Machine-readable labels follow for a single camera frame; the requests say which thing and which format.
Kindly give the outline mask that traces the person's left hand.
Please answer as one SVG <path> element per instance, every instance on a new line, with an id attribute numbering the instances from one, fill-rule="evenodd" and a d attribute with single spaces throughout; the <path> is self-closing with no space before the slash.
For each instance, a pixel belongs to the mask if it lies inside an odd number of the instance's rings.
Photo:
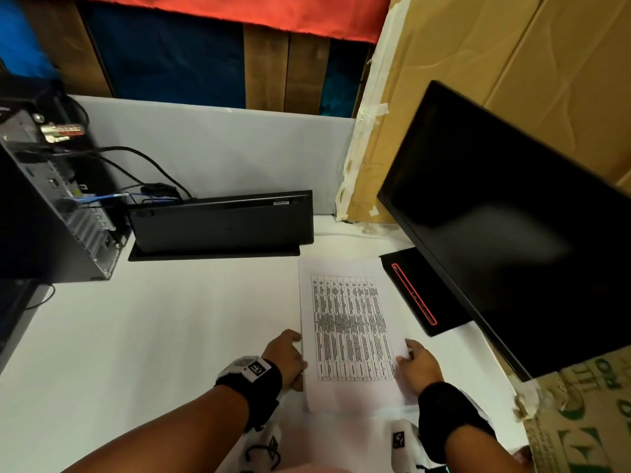
<path id="1" fill-rule="evenodd" d="M 301 340 L 301 333 L 287 329 L 273 339 L 263 352 L 263 359 L 279 369 L 283 390 L 289 390 L 296 374 L 308 367 L 308 362 L 295 346 Z"/>

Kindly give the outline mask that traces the person's right hand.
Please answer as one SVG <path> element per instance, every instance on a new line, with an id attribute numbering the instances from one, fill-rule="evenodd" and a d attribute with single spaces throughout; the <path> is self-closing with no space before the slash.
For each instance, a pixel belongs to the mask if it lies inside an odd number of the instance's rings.
<path id="1" fill-rule="evenodd" d="M 419 341 L 405 339 L 405 343 L 408 353 L 404 357 L 413 359 L 414 367 L 410 373 L 398 370 L 410 393 L 418 397 L 430 385 L 444 382 L 444 376 L 437 359 Z"/>

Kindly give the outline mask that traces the paper sheet with printed table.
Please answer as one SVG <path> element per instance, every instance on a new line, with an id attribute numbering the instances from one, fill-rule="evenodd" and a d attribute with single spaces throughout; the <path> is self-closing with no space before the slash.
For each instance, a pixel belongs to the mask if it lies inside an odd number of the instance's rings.
<path id="1" fill-rule="evenodd" d="M 310 413 L 416 405 L 396 362 L 408 348 L 378 259 L 298 261 L 304 394 Z"/>

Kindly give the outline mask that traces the person's left forearm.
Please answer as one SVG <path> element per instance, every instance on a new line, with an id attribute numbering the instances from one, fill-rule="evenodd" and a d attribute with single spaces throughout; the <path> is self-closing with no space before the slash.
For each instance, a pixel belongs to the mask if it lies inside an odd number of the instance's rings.
<path id="1" fill-rule="evenodd" d="M 247 400 L 229 387 L 213 387 L 115 438 L 62 473 L 214 473 L 247 421 Z"/>

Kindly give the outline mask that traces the person's right forearm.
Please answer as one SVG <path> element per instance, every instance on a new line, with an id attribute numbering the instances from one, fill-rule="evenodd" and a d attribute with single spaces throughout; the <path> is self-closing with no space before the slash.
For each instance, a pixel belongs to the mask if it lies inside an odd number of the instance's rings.
<path id="1" fill-rule="evenodd" d="M 464 425 L 445 443 L 449 473 L 532 473 L 485 431 Z"/>

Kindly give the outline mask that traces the white tagged wrist device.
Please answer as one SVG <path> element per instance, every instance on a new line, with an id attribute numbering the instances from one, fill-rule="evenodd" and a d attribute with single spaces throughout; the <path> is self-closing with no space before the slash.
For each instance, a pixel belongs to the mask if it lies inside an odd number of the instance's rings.
<path id="1" fill-rule="evenodd" d="M 418 473 L 418 438 L 414 435 L 413 424 L 400 419 L 391 424 L 390 463 L 394 473 Z"/>

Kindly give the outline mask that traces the black monitor base red stripe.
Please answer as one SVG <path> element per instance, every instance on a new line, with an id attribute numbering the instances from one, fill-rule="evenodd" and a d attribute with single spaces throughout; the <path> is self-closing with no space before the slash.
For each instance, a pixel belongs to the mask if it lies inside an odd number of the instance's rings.
<path id="1" fill-rule="evenodd" d="M 473 319 L 416 248 L 380 256 L 385 273 L 429 337 Z"/>

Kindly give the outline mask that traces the black computer monitor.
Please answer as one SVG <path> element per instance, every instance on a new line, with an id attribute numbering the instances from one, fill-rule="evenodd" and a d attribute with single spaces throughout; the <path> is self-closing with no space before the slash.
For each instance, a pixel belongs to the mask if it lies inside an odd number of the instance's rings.
<path id="1" fill-rule="evenodd" d="M 521 380 L 631 347 L 631 195 L 431 80 L 377 198 Z"/>

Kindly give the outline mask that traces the green printed cardboard box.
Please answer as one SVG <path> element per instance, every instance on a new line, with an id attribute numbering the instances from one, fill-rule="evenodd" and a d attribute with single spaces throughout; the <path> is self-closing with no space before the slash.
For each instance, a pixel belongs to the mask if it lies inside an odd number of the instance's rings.
<path id="1" fill-rule="evenodd" d="M 536 473 L 631 473 L 631 345 L 509 380 Z"/>

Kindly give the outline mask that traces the white partition board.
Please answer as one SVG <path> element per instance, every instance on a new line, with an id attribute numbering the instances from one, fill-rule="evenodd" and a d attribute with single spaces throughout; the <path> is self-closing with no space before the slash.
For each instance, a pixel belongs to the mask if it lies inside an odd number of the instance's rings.
<path id="1" fill-rule="evenodd" d="M 312 190 L 314 214 L 335 213 L 352 118 L 75 98 L 99 147 L 142 152 L 193 197 Z"/>

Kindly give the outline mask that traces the black desktop computer tower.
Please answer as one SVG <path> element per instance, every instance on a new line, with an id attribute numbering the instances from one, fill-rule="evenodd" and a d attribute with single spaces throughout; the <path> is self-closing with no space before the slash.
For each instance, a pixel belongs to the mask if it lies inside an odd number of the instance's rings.
<path id="1" fill-rule="evenodd" d="M 0 101 L 0 277 L 106 281 L 130 236 L 126 203 L 99 158 L 71 155 L 95 148 L 87 129 L 52 144 L 50 123 L 63 124 Z"/>

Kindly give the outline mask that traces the large plain cardboard box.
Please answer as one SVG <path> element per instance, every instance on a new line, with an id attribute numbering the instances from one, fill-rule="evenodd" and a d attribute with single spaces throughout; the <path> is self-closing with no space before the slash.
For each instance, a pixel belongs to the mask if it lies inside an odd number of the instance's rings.
<path id="1" fill-rule="evenodd" d="M 377 201 L 431 80 L 631 193 L 631 0 L 412 0 L 348 221 Z"/>

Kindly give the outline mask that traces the blue cloth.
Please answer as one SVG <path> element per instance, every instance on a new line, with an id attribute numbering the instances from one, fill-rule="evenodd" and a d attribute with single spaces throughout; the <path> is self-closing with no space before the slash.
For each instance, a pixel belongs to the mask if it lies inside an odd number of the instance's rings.
<path id="1" fill-rule="evenodd" d="M 246 108 L 241 23 L 78 0 L 115 97 Z"/>

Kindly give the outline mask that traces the red cloth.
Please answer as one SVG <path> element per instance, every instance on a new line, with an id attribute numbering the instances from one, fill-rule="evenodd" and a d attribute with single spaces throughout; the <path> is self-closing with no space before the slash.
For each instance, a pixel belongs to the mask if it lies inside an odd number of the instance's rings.
<path id="1" fill-rule="evenodd" d="M 390 0 L 91 0 L 376 43 Z"/>

